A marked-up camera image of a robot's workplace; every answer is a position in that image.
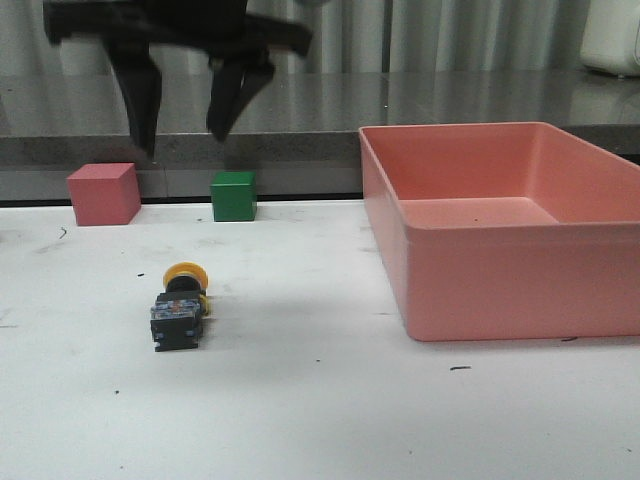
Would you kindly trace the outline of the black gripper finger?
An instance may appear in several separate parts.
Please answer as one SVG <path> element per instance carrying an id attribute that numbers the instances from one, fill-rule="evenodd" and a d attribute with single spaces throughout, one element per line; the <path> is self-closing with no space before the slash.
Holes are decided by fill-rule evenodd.
<path id="1" fill-rule="evenodd" d="M 235 122 L 273 79 L 275 67 L 267 50 L 225 59 L 214 69 L 206 126 L 224 142 Z"/>
<path id="2" fill-rule="evenodd" d="M 104 41 L 103 47 L 124 100 L 131 140 L 152 158 L 162 98 L 162 76 L 151 58 L 149 44 Z"/>

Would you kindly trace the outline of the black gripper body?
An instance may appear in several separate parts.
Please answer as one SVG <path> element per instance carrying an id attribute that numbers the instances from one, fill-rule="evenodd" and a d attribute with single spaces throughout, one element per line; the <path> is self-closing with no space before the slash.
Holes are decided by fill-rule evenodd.
<path id="1" fill-rule="evenodd" d="M 170 45 L 215 59 L 272 48 L 304 57 L 312 39 L 301 24 L 249 13 L 245 1 L 45 1 L 43 26 L 54 45 L 71 39 Z"/>

